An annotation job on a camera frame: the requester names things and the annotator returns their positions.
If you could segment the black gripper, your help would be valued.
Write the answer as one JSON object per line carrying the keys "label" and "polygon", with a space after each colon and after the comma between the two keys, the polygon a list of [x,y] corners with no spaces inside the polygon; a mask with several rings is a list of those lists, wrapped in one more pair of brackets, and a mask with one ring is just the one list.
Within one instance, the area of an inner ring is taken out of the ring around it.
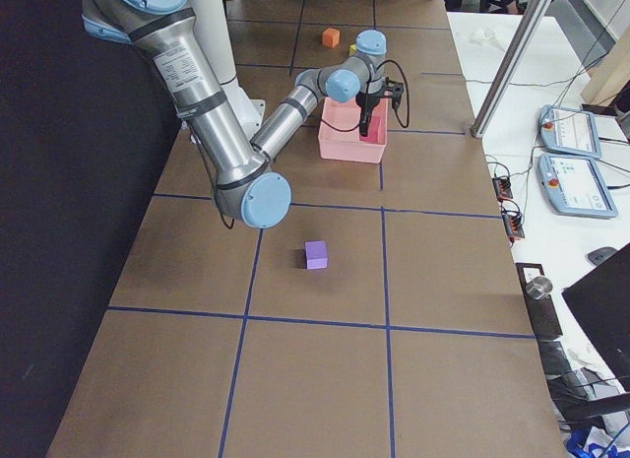
{"label": "black gripper", "polygon": [[357,94],[357,105],[360,107],[359,135],[361,137],[367,137],[369,134],[373,109],[382,99],[388,99],[384,98],[383,87],[384,84],[380,90],[372,94],[362,92]]}

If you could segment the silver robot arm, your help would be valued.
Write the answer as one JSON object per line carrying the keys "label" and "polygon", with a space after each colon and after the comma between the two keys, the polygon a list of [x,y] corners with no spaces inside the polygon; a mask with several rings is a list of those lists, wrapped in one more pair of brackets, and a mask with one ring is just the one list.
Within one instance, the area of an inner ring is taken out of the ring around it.
{"label": "silver robot arm", "polygon": [[300,73],[293,90],[263,118],[239,87],[223,0],[82,0],[87,33],[130,44],[157,69],[178,117],[190,127],[220,213],[266,229],[286,215],[291,190],[273,159],[324,98],[355,101],[355,128],[368,130],[384,98],[400,102],[405,84],[384,75],[386,37],[360,33],[339,65]]}

